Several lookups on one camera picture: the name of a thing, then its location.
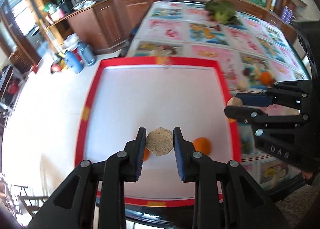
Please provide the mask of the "orange tangerine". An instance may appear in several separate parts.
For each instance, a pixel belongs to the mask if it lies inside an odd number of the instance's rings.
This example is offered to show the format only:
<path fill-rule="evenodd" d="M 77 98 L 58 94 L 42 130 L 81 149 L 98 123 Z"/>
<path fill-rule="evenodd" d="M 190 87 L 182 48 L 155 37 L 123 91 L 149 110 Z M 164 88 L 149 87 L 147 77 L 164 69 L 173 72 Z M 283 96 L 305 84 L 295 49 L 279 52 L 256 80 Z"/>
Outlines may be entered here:
<path fill-rule="evenodd" d="M 269 72 L 261 72 L 259 76 L 259 81 L 262 85 L 268 86 L 273 83 L 273 77 L 270 75 Z"/>
<path fill-rule="evenodd" d="M 149 159 L 149 157 L 150 157 L 150 151 L 147 148 L 145 148 L 143 162 L 147 161 Z"/>
<path fill-rule="evenodd" d="M 207 156 L 212 152 L 212 143 L 206 137 L 199 137 L 193 141 L 193 145 L 196 151 L 205 154 Z"/>

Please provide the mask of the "beige puffed rice cake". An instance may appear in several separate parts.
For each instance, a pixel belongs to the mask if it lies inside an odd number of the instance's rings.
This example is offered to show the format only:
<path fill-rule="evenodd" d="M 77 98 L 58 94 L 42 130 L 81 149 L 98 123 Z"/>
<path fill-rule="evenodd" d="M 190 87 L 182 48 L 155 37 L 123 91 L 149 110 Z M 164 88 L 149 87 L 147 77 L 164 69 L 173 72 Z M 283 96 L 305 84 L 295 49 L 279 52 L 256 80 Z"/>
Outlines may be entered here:
<path fill-rule="evenodd" d="M 151 131 L 146 138 L 146 148 L 156 156 L 167 155 L 174 148 L 172 131 L 162 127 Z"/>

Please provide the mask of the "orange tangerine on table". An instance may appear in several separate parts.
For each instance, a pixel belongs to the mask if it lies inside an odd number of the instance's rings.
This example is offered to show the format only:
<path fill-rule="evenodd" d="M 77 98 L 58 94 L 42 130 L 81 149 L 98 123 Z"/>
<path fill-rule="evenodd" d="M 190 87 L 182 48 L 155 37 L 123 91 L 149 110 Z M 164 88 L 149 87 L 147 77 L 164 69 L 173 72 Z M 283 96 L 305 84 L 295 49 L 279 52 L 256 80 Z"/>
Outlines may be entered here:
<path fill-rule="evenodd" d="M 273 83 L 273 77 L 270 75 L 269 72 L 261 72 L 259 76 L 259 81 L 262 85 L 268 86 Z"/>

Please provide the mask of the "fruit print plastic tablecloth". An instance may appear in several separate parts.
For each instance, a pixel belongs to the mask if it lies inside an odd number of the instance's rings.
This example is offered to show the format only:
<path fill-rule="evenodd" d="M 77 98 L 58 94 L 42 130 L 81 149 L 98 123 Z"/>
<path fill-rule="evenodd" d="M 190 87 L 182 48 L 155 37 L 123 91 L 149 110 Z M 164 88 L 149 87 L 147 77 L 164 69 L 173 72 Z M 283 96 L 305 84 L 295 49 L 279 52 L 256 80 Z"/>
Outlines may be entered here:
<path fill-rule="evenodd" d="M 276 81 L 306 80 L 308 71 L 282 31 L 255 16 L 236 12 L 235 21 L 211 21 L 203 4 L 155 2 L 132 33 L 127 56 L 155 56 L 165 66 L 174 57 L 216 61 L 231 95 L 260 92 Z M 273 77 L 262 85 L 261 72 Z"/>

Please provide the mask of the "orange tangerine behind finger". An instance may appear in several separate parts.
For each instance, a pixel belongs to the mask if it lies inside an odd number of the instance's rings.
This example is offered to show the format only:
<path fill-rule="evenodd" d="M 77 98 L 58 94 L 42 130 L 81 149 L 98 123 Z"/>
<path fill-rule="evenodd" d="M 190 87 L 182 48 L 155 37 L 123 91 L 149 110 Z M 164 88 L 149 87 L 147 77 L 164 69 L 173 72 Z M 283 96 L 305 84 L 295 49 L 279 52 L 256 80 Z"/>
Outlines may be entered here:
<path fill-rule="evenodd" d="M 143 162 L 147 161 L 149 159 L 149 157 L 150 157 L 150 151 L 147 148 L 145 148 Z"/>

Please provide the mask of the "green leafy vegetable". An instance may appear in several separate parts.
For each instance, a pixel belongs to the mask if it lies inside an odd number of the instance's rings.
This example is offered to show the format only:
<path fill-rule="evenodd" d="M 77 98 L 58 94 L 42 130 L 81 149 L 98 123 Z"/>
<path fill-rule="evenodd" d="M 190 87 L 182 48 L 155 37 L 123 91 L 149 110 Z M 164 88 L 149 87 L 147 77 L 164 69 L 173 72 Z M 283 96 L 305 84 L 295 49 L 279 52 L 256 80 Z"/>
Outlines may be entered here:
<path fill-rule="evenodd" d="M 220 24 L 230 24 L 235 21 L 236 9 L 229 1 L 208 1 L 204 8 L 211 21 Z"/>

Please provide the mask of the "red rimmed white tray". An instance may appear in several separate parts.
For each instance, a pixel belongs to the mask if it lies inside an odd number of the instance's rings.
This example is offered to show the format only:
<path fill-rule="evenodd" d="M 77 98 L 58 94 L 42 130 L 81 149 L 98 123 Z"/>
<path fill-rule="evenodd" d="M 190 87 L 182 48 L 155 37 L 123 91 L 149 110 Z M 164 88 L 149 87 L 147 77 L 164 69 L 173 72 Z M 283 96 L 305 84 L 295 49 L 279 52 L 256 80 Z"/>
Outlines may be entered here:
<path fill-rule="evenodd" d="M 207 155 L 226 163 L 240 160 L 237 124 L 224 108 L 231 98 L 214 60 L 156 57 L 105 59 L 99 63 L 84 104 L 75 163 L 100 162 L 123 150 L 138 130 L 185 140 L 208 139 Z"/>

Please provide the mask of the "grey blue thermos flask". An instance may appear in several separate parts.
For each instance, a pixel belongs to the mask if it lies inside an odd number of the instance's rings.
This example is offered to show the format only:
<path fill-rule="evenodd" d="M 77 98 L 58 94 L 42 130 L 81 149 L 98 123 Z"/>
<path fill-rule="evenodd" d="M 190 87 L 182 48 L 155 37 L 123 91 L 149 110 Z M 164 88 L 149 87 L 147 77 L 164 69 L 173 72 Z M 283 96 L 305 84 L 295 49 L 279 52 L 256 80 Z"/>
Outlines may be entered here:
<path fill-rule="evenodd" d="M 89 45 L 85 44 L 83 41 L 79 41 L 76 48 L 78 54 L 87 66 L 95 64 L 96 58 Z"/>

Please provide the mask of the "wooden sideboard cabinet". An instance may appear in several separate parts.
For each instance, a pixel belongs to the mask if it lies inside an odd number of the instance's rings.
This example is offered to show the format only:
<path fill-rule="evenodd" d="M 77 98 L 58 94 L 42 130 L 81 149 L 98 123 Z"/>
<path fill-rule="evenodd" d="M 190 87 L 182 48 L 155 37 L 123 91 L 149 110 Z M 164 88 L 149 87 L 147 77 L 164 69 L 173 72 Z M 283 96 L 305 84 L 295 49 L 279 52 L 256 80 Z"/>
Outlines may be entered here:
<path fill-rule="evenodd" d="M 97 54 L 113 53 L 123 47 L 131 31 L 140 24 L 156 1 L 192 1 L 206 3 L 210 0 L 104 0 L 93 6 L 71 13 L 47 28 L 59 43 L 76 33 L 90 44 Z M 262 19 L 278 27 L 290 44 L 297 34 L 293 27 L 285 24 L 276 14 L 246 0 L 227 0 L 236 10 Z"/>

